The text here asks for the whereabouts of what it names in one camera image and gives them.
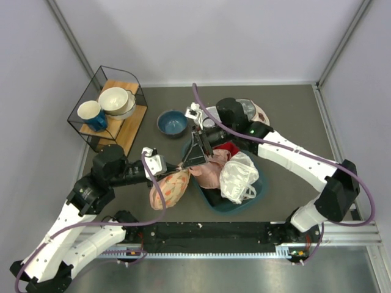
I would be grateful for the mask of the floral mesh laundry bag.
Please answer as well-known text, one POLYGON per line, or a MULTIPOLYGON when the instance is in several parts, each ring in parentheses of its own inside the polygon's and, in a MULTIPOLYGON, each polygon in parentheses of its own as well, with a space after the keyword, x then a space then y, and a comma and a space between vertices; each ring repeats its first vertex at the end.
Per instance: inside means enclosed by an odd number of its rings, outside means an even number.
MULTIPOLYGON (((166 202, 166 208, 175 206, 184 195, 189 185, 191 174, 188 169, 182 168, 182 165, 182 163, 179 164, 179 171, 167 175, 158 181, 159 188, 161 189, 164 201, 166 202)), ((152 186, 150 190, 149 199, 152 209, 156 211, 163 209, 162 200, 155 186, 152 186)))

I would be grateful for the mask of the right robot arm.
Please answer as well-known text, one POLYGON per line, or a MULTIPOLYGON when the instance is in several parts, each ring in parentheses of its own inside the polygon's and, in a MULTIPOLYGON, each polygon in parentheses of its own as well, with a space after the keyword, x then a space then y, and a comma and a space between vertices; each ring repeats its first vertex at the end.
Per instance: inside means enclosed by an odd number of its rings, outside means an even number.
POLYGON ((260 158, 268 159, 298 175, 319 195, 295 210, 287 220, 285 234, 297 242, 309 229, 330 221, 342 221, 359 194, 361 185, 356 166, 345 160, 341 164, 306 153, 262 121, 250 119, 243 105, 234 98, 224 98, 216 106, 219 118, 213 117, 200 103, 187 107, 185 116, 197 120, 191 143, 182 159, 183 168, 205 165, 214 156, 213 147, 230 140, 241 141, 260 158))

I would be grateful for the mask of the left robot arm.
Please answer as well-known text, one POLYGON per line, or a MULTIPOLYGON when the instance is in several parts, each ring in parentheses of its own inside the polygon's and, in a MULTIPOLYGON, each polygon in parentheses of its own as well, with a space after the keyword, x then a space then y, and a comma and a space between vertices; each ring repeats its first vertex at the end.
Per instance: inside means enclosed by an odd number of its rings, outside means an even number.
POLYGON ((130 212, 119 211, 108 222, 96 222, 97 215, 115 198, 114 188, 150 182, 181 170, 155 149, 144 148, 141 159, 130 163, 120 145, 106 145, 94 157, 91 171, 80 178, 69 193, 60 214, 39 246, 24 260, 15 261, 15 291, 20 281, 26 292, 64 292, 88 263, 121 241, 132 242, 138 227, 155 220, 138 222, 130 212))

